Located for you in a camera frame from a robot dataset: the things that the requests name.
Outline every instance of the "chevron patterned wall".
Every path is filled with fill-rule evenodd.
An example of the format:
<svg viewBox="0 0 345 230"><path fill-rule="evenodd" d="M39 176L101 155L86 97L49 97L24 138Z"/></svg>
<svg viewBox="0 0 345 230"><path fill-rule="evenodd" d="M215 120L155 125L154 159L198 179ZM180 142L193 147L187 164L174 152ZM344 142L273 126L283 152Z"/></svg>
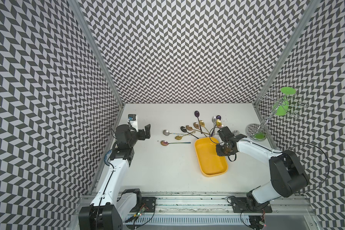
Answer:
<svg viewBox="0 0 345 230"><path fill-rule="evenodd" d="M125 103L251 103L309 0L79 0Z"/></svg>
<svg viewBox="0 0 345 230"><path fill-rule="evenodd" d="M118 112L65 0L0 0L0 229L64 229Z"/></svg>
<svg viewBox="0 0 345 230"><path fill-rule="evenodd" d="M345 230L345 0L322 1L273 86L292 86L298 91L294 103L310 104L299 119L276 117L269 128L281 149L310 142L327 152L330 177L305 194L324 229ZM260 105L263 117L271 104ZM306 190L318 185L327 170L322 153L310 147L296 149L315 183Z"/></svg>

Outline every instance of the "black spoon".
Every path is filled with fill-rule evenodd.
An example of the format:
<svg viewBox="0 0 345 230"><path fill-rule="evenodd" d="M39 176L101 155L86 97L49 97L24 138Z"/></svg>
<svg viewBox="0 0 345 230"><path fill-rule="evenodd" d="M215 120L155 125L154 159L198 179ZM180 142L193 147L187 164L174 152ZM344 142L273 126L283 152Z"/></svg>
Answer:
<svg viewBox="0 0 345 230"><path fill-rule="evenodd" d="M198 124L199 124L199 112L198 111L195 111L194 112L194 116L196 116L197 117L197 119L198 119ZM200 133L202 134L203 132L202 132L202 128L199 126L199 130L200 130Z"/></svg>
<svg viewBox="0 0 345 230"><path fill-rule="evenodd" d="M187 132L187 133L189 133L190 135L194 136L191 132L188 132L184 126L181 126L181 127L180 127L180 130L183 131L183 132Z"/></svg>

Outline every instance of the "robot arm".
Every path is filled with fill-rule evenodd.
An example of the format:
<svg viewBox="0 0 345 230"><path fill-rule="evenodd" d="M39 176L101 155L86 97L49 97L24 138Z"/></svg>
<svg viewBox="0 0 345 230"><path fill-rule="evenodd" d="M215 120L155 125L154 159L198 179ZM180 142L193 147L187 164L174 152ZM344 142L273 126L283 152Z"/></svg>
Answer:
<svg viewBox="0 0 345 230"><path fill-rule="evenodd" d="M245 135L235 136L228 127L218 131L223 140L216 145L219 156L242 152L269 164L271 181L247 193L247 208L251 211L263 209L270 200L280 196L289 197L309 184L309 179L299 158L291 150L275 150L260 145Z"/></svg>
<svg viewBox="0 0 345 230"><path fill-rule="evenodd" d="M117 200L122 181L133 160L134 145L138 140L150 138L151 125L145 126L146 131L138 130L137 119L136 114L129 114L128 125L119 125L116 128L116 141L109 157L110 166L106 179L91 205L83 207L79 212L81 230L122 230L124 218L142 202L139 189L125 190Z"/></svg>

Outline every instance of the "yellow plastic container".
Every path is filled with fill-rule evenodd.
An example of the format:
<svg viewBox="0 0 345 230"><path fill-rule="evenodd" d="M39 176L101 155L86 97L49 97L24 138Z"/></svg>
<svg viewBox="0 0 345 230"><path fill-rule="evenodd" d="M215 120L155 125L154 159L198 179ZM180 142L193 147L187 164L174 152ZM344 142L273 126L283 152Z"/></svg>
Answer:
<svg viewBox="0 0 345 230"><path fill-rule="evenodd" d="M228 165L224 156L218 156L216 153L216 144L209 137L196 140L194 143L198 163L202 174L206 177L218 176L226 173Z"/></svg>

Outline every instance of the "blue object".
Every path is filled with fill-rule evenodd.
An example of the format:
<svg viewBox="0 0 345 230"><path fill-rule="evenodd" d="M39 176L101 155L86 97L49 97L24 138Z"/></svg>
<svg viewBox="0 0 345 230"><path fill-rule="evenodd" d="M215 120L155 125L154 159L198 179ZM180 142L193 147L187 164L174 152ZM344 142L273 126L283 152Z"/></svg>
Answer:
<svg viewBox="0 0 345 230"><path fill-rule="evenodd" d="M113 152L112 150L109 150L109 151L105 154L104 163L105 163L107 166L110 166L110 163L107 162L107 159L108 159L108 157L110 156L110 154L111 154L112 152Z"/></svg>

